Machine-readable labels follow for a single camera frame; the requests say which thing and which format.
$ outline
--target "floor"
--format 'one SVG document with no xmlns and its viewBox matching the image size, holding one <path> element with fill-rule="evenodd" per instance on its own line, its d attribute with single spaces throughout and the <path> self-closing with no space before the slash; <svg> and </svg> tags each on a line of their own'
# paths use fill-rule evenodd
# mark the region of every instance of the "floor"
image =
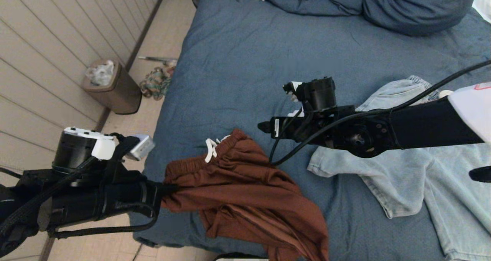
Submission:
<svg viewBox="0 0 491 261">
<path fill-rule="evenodd" d="M 155 19 L 138 52 L 139 56 L 178 58 L 181 45 L 194 17 L 195 8 L 191 0 L 163 0 Z M 137 81 L 158 62 L 135 60 L 130 75 Z M 119 132 L 124 135 L 147 133 L 153 135 L 163 100 L 144 98 L 139 111 L 133 115 L 111 113 L 103 132 Z M 127 160 L 129 170 L 143 170 L 144 160 Z M 88 227 L 126 226 L 128 215 L 123 214 L 99 222 L 77 225 L 67 230 Z M 150 248 L 132 238 L 131 233 L 112 233 L 56 240 L 49 261 L 212 261 L 216 254 L 193 247 Z"/>
</svg>

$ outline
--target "bed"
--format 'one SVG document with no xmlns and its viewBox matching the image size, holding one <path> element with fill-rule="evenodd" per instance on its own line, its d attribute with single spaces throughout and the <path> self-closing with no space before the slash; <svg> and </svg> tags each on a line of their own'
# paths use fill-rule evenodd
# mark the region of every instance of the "bed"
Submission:
<svg viewBox="0 0 491 261">
<path fill-rule="evenodd" d="M 390 81 L 416 75 L 434 84 L 491 58 L 490 34 L 491 25 L 474 10 L 450 29 L 409 37 L 362 16 L 295 15 L 256 0 L 199 0 L 144 173 L 162 181 L 168 162 L 205 153 L 207 138 L 222 138 L 234 128 L 269 153 L 273 140 L 257 124 L 298 109 L 282 90 L 289 81 L 332 76 L 338 104 L 359 105 Z M 481 69 L 445 88 L 489 81 L 490 74 Z M 282 141 L 276 157 L 294 145 Z M 387 219 L 357 175 L 326 179 L 307 172 L 315 149 L 304 148 L 279 168 L 324 212 L 331 260 L 444 259 L 424 205 L 414 216 Z M 130 219 L 133 225 L 148 221 L 137 214 Z M 259 244 L 205 237 L 197 212 L 162 209 L 157 223 L 134 237 L 152 245 L 265 255 Z"/>
</svg>

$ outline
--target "denim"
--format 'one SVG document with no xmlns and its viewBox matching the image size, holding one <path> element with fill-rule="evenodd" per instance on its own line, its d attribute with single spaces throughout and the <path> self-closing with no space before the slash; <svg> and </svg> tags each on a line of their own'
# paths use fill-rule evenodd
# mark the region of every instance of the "denim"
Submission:
<svg viewBox="0 0 491 261">
<path fill-rule="evenodd" d="M 393 81 L 357 110 L 391 108 L 430 86 L 417 76 Z M 437 98 L 435 91 L 416 104 Z M 468 177 L 490 164 L 487 144 L 390 150 L 374 158 L 318 147 L 307 170 L 322 177 L 358 174 L 389 219 L 418 213 L 424 201 L 448 260 L 491 261 L 491 184 Z"/>
</svg>

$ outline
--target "brown pants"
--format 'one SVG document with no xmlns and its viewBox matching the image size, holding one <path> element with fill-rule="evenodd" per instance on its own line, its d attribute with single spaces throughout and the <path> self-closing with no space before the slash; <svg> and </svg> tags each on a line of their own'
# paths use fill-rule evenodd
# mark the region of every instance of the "brown pants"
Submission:
<svg viewBox="0 0 491 261">
<path fill-rule="evenodd" d="M 241 130 L 205 156 L 172 161 L 166 184 L 182 189 L 162 199 L 172 212 L 199 210 L 210 238 L 261 243 L 273 261 L 328 260 L 327 227 L 319 207 L 303 197 L 284 172 L 272 167 L 260 146 Z"/>
</svg>

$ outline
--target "wall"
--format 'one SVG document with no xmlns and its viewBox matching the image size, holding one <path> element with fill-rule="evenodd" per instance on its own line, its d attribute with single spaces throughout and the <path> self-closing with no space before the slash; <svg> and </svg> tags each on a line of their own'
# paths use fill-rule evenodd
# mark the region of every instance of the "wall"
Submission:
<svg viewBox="0 0 491 261">
<path fill-rule="evenodd" d="M 96 126 L 104 108 L 81 88 L 86 67 L 107 57 L 126 64 L 156 3 L 0 0 L 0 166 L 49 168 L 63 128 Z M 16 179 L 0 174 L 0 183 Z M 0 260 L 38 260 L 45 240 Z"/>
</svg>

